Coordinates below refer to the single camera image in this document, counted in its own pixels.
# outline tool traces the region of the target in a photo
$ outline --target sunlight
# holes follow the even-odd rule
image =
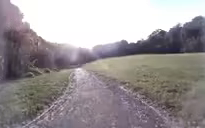
[[[24,20],[31,28],[46,40],[86,48],[122,39],[136,42],[147,38],[158,26],[168,30],[178,22],[183,23],[198,14],[205,15],[205,2],[172,11],[170,8],[166,11],[166,6],[161,7],[154,0],[12,2],[24,13]]]

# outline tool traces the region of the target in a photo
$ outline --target dirt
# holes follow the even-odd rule
[[[114,83],[83,69],[76,69],[72,79],[72,91],[25,128],[171,127],[154,109]]]

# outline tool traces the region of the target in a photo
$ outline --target foliage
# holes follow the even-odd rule
[[[169,31],[157,29],[148,39],[137,43],[125,40],[93,48],[99,58],[145,54],[205,52],[205,17],[197,16],[183,25],[177,24]]]

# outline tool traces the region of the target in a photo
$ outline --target grassy verge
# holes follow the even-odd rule
[[[16,127],[40,114],[64,92],[70,73],[66,70],[0,85],[0,127]]]
[[[164,105],[174,116],[191,122],[205,118],[205,54],[119,57],[87,64],[85,69],[126,81],[126,86]]]

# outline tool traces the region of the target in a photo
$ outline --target hillside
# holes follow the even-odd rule
[[[84,68],[122,81],[192,125],[205,122],[205,54],[127,56]]]

